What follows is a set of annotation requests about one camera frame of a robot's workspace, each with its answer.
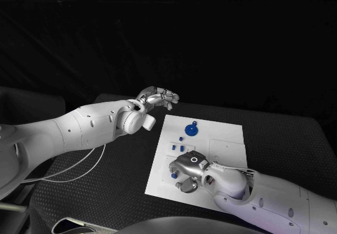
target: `black background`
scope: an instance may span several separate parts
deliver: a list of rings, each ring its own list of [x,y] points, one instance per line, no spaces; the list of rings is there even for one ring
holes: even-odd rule
[[[335,1],[0,3],[0,86],[62,95],[155,85],[182,102],[313,117],[337,150]]]

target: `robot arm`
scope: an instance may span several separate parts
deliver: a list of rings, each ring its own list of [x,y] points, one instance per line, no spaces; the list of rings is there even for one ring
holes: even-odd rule
[[[152,130],[156,119],[149,111],[155,105],[170,110],[170,102],[178,101],[178,94],[152,86],[137,99],[82,106],[36,123],[0,125],[0,200],[45,160],[70,151],[97,148],[142,127]]]
[[[176,184],[180,191],[192,193],[201,185],[224,211],[271,233],[337,233],[337,201],[290,181],[209,163],[196,151],[180,155],[169,170],[191,176]]]

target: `black table surface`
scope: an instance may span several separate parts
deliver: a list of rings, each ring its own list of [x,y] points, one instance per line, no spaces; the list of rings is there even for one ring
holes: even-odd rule
[[[133,97],[101,94],[95,103],[123,99]],[[142,128],[107,144],[97,167],[82,178],[38,184],[31,201],[34,233],[51,231],[65,217],[116,230],[166,216],[211,218],[257,229],[231,214],[144,194],[166,114],[242,125],[248,167],[337,200],[337,158],[313,118],[183,102],[173,105],[172,111],[156,107],[150,114],[157,120],[153,130]],[[88,152],[59,155],[48,175],[72,166]],[[54,180],[84,174],[101,152],[103,146]]]

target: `blue knob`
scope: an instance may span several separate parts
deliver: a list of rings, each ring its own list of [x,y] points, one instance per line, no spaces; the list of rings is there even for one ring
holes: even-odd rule
[[[186,126],[185,132],[192,137],[198,134],[198,122],[196,121],[193,121],[193,123]]]

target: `white board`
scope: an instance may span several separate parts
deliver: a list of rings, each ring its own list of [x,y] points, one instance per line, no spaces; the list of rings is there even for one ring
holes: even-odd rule
[[[199,131],[196,136],[189,136],[185,128],[193,121],[196,121]],[[185,146],[183,152],[180,152],[180,145]],[[176,183],[183,182],[189,178],[188,175],[179,174],[178,179],[170,177],[170,162],[192,150],[201,152],[211,162],[218,161],[232,167],[247,167],[242,126],[166,115],[146,194],[224,212],[214,202],[212,195],[201,186],[192,194],[183,193],[176,188]]]

